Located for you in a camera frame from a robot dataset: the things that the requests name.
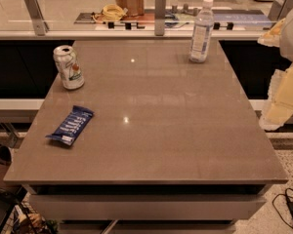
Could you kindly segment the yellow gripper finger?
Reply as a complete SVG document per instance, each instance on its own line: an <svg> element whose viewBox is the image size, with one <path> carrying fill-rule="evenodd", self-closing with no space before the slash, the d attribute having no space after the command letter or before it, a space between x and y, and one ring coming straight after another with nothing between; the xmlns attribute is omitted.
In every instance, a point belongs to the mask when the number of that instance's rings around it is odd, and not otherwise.
<svg viewBox="0 0 293 234"><path fill-rule="evenodd" d="M277 69L274 72L268 96L259 124L263 130L274 131L293 115L293 63L285 71Z"/></svg>
<svg viewBox="0 0 293 234"><path fill-rule="evenodd" d="M285 23L285 19L278 21L269 31L261 35L257 42L260 45L267 47L279 47L280 46L280 35L282 27Z"/></svg>

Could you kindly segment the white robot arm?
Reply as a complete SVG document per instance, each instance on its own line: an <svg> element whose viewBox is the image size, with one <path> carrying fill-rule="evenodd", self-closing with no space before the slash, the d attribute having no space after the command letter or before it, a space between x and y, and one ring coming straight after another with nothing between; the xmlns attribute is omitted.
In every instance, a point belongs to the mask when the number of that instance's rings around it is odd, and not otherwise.
<svg viewBox="0 0 293 234"><path fill-rule="evenodd" d="M280 55L291 61L285 71L277 69L272 75L268 99L264 102L259 124L263 130L282 127L293 115L293 9L263 34L258 43L278 47Z"/></svg>

